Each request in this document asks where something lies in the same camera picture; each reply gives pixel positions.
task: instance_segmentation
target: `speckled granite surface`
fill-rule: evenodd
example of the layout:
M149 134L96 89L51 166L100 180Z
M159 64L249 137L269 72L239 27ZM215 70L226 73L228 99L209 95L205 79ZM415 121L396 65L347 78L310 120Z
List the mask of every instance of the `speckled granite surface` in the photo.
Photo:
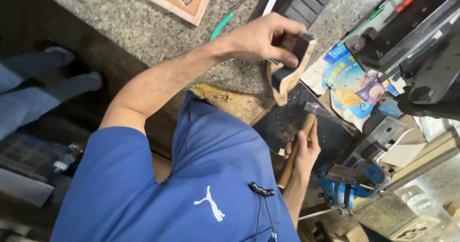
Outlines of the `speckled granite surface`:
M55 0L147 65L178 56L205 43L238 0L210 0L198 27L149 0ZM260 0L246 0L222 33L245 24ZM314 60L340 39L379 0L332 0L310 28L318 41ZM265 62L228 61L195 83L270 95Z

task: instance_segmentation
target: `white puma logo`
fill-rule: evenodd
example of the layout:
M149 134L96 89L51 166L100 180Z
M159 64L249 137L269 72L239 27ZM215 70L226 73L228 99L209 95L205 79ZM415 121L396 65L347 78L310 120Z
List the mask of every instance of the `white puma logo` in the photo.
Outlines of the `white puma logo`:
M225 214L223 214L219 209L217 209L217 204L212 200L211 198L211 192L209 191L209 186L207 186L207 194L206 197L203 198L201 201L195 201L193 204L200 204L203 201L209 201L211 203L211 208L213 209L213 214L214 217L216 217L218 222L221 222L225 217Z

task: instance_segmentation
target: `earphones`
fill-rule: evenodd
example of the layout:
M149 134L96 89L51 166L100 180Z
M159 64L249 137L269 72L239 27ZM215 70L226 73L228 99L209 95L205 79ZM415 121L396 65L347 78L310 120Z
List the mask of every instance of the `earphones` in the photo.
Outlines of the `earphones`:
M251 182L249 184L249 188L251 189L252 192L255 192L259 196L259 211L257 212L256 239L255 239L255 242L257 242L257 234L259 231L260 197L263 197L265 200L265 207L267 207L267 213L268 213L268 218L270 219L271 231L273 232L273 235L275 235L275 230L273 229L273 223L271 222L270 212L268 211L268 205L267 205L267 197L275 196L275 190L264 189L258 186L256 182Z
M264 189L256 184L256 182L251 182L249 188L252 192L260 195L261 197L267 198L270 196L275 196L275 190L273 189Z

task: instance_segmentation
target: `black cable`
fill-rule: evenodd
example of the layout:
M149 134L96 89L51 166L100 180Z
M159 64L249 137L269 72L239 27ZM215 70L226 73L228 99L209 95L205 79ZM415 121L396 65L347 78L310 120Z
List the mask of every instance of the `black cable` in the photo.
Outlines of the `black cable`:
M257 233L259 232L259 215L260 215L260 194L257 194L259 196L259 212L257 213L257 226L256 226L256 240L257 242Z
M264 197L264 200L265 200L265 206L267 207L268 218L270 219L270 225L271 225L271 231L273 232L273 238L276 241L275 230L273 229L273 223L271 222L270 212L268 211L267 198Z

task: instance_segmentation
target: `hand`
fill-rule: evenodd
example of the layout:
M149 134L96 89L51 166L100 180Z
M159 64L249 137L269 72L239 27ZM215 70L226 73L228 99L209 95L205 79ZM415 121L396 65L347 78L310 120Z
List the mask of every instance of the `hand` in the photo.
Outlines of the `hand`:
M307 28L277 13L270 13L216 39L227 42L232 49L231 58L260 60L272 58L289 67L296 67L297 57L291 52L300 34Z
M297 133L297 142L299 143L299 152L297 153L293 175L300 175L306 181L310 178L311 169L318 158L321 148L318 143L318 120L316 119L310 131L309 139L303 131ZM286 145L285 155L289 157L292 152L292 142Z

